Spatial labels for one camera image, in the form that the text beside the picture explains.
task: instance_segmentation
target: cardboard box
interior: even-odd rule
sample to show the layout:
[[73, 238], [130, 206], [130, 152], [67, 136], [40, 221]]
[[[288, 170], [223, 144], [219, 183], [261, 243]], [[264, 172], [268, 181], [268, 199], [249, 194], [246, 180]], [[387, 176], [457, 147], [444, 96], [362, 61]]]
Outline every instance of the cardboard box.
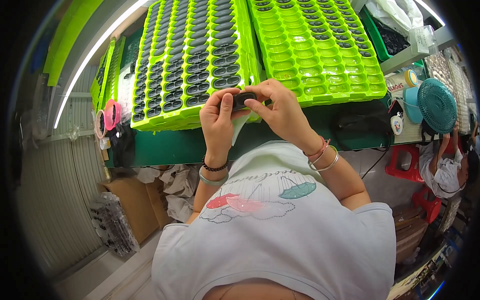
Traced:
[[155, 178], [154, 182], [147, 183], [145, 186], [158, 224], [160, 228], [163, 228], [173, 221], [173, 218], [167, 215], [168, 202], [166, 194], [163, 192], [163, 182], [159, 178]]
[[98, 191], [112, 192], [120, 198], [120, 204], [138, 243], [159, 227], [147, 187], [137, 178], [103, 181], [98, 184]]
[[420, 219], [415, 208], [407, 208], [393, 213], [396, 234], [396, 262], [409, 257], [420, 244], [428, 223]]

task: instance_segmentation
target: green workbench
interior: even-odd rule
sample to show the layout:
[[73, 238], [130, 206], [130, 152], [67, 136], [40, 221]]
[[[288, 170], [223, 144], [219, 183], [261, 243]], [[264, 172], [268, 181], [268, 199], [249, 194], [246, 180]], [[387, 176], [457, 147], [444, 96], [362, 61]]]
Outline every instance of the green workbench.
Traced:
[[[386, 105], [387, 97], [382, 99]], [[304, 108], [311, 127], [324, 138], [332, 136], [329, 129], [332, 118], [349, 103], [323, 105]], [[239, 133], [235, 146], [228, 154], [229, 160], [235, 160], [248, 151], [267, 141], [281, 140], [272, 132], [265, 121], [245, 124]], [[385, 146], [385, 138], [377, 134], [358, 136], [342, 135], [342, 142], [351, 150]], [[112, 158], [111, 149], [108, 156]], [[131, 167], [200, 163], [206, 151], [202, 128], [179, 131], [141, 132], [135, 136], [135, 160]], [[105, 162], [113, 167], [113, 160]]]

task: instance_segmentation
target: pink bowl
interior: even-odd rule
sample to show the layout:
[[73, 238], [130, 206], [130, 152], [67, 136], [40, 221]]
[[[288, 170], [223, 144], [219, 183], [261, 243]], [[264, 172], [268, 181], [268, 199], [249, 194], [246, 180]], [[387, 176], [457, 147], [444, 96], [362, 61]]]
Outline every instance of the pink bowl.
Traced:
[[105, 109], [104, 109], [105, 115], [104, 115], [104, 122], [105, 122], [105, 128], [107, 130], [112, 130], [115, 125], [120, 122], [120, 117], [121, 117], [121, 105], [118, 102], [115, 102], [115, 100], [110, 99], [107, 104], [105, 104]]

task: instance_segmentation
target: teal fan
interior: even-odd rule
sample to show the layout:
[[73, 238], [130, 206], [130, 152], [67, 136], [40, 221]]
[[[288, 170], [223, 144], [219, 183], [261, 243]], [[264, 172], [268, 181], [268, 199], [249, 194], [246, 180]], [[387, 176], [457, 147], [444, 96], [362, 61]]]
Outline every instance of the teal fan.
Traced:
[[417, 103], [423, 119], [433, 130], [440, 134], [452, 131], [456, 122], [456, 102], [443, 83], [434, 78], [425, 80], [419, 88]]

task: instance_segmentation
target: stool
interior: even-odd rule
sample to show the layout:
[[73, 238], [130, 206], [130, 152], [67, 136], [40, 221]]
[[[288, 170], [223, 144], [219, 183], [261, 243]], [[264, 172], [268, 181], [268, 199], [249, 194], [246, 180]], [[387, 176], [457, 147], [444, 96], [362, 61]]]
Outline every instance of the stool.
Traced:
[[[412, 160], [408, 170], [400, 170], [396, 168], [398, 153], [400, 151], [405, 151], [412, 155]], [[385, 167], [385, 173], [397, 178], [408, 179], [414, 182], [423, 182], [419, 171], [419, 149], [413, 144], [393, 146], [392, 158], [390, 160], [390, 164]]]
[[[435, 199], [433, 201], [428, 201], [432, 195], [435, 197]], [[435, 196], [432, 190], [430, 190], [430, 188], [425, 184], [420, 192], [413, 193], [412, 202], [415, 207], [420, 205], [422, 209], [427, 212], [425, 221], [428, 224], [432, 223], [435, 218], [437, 218], [438, 213], [440, 212], [440, 207], [442, 206], [442, 200]]]

